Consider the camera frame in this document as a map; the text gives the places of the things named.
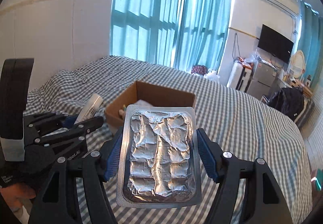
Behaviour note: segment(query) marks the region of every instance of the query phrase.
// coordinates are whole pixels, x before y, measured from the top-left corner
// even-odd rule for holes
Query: crumpled foil
[[[130,127],[133,140],[127,188],[132,198],[141,202],[189,200],[196,189],[189,117],[185,113],[138,110]]]

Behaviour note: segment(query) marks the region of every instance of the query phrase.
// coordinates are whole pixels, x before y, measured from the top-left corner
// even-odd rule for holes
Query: black jacket
[[[270,98],[268,106],[275,108],[293,121],[304,108],[303,89],[281,88]]]

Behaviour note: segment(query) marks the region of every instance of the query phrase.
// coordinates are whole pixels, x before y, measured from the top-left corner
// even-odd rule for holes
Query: air conditioner
[[[292,2],[291,0],[263,0],[263,1],[266,1],[278,7],[280,10],[287,13],[288,15],[291,15],[295,18],[298,17],[299,5],[297,3],[297,0],[295,0],[295,2]]]

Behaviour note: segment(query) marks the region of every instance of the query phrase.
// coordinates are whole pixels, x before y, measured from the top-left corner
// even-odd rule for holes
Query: white suitcase
[[[251,69],[246,68],[240,62],[235,62],[231,71],[231,75],[227,87],[244,92],[251,75]]]

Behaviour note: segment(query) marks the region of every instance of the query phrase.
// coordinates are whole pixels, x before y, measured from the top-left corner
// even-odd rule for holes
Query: gray refrigerator
[[[260,100],[263,95],[268,95],[275,80],[276,73],[277,71],[275,68],[261,61],[255,62],[252,78],[249,81],[246,93],[258,100]]]

